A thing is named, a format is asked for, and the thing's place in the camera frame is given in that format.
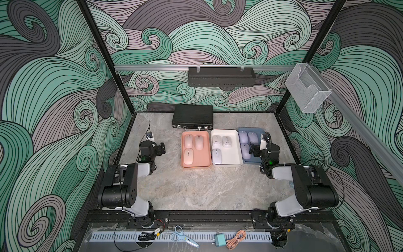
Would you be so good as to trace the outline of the pink mouse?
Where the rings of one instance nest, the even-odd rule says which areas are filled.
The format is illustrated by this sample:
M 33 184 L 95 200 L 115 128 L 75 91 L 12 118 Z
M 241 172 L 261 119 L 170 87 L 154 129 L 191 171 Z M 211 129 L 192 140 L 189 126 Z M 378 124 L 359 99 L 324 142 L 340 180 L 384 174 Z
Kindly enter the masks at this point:
M 185 149 L 183 154 L 183 162 L 185 165 L 193 164 L 194 152 L 193 149 Z
M 194 137 L 195 140 L 195 149 L 202 150 L 204 148 L 204 137 L 202 135 L 196 135 Z
M 193 148 L 193 135 L 187 134 L 184 137 L 184 148 L 185 149 L 192 149 Z

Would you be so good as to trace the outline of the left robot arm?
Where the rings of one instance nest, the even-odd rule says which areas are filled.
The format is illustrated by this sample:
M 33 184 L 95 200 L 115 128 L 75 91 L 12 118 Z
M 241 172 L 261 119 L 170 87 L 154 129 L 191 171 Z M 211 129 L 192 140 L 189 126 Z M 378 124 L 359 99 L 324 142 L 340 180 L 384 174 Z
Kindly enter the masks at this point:
M 111 165 L 103 177 L 98 194 L 98 205 L 103 210 L 121 210 L 138 219 L 141 225 L 155 222 L 154 208 L 150 201 L 138 196 L 138 179 L 153 174 L 155 159 L 166 153 L 165 144 L 151 140 L 140 143 L 135 163 Z

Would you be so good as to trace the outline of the purple mouse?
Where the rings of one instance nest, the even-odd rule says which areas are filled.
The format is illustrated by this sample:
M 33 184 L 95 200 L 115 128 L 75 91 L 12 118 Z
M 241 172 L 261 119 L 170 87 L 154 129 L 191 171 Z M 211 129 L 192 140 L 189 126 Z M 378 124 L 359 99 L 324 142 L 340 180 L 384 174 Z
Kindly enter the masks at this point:
M 239 135 L 239 142 L 240 144 L 248 144 L 249 143 L 249 137 L 248 137 L 248 133 L 246 131 L 239 131 L 238 132 Z
M 251 159 L 250 145 L 249 144 L 241 144 L 240 149 L 241 149 L 242 158 L 244 160 Z
M 248 140 L 249 140 L 250 144 L 252 144 L 252 145 L 259 144 L 259 138 L 255 132 L 248 132 L 247 135 L 248 135 Z

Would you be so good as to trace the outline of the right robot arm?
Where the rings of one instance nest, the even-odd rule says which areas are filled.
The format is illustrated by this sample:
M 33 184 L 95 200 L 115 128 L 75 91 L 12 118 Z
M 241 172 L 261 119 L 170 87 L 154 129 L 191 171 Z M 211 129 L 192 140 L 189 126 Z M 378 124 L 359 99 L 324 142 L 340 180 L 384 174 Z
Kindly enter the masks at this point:
M 260 173 L 269 179 L 292 182 L 294 193 L 270 204 L 267 213 L 269 224 L 296 216 L 305 211 L 336 207 L 339 196 L 321 166 L 279 162 L 279 146 L 268 144 L 263 149 L 248 144 L 247 154 L 260 158 Z

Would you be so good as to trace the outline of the white mouse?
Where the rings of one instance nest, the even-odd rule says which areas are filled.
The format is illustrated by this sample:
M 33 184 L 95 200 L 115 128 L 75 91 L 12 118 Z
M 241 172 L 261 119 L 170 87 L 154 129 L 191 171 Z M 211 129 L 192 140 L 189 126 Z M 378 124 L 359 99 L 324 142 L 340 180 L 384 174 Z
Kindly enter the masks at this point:
M 212 137 L 212 145 L 214 147 L 219 147 L 221 146 L 221 136 L 220 135 L 214 135 Z
M 225 148 L 230 148 L 232 146 L 232 139 L 230 136 L 223 136 L 222 137 L 222 145 Z
M 221 152 L 221 149 L 212 149 L 212 163 L 214 165 L 222 164 L 222 152 Z

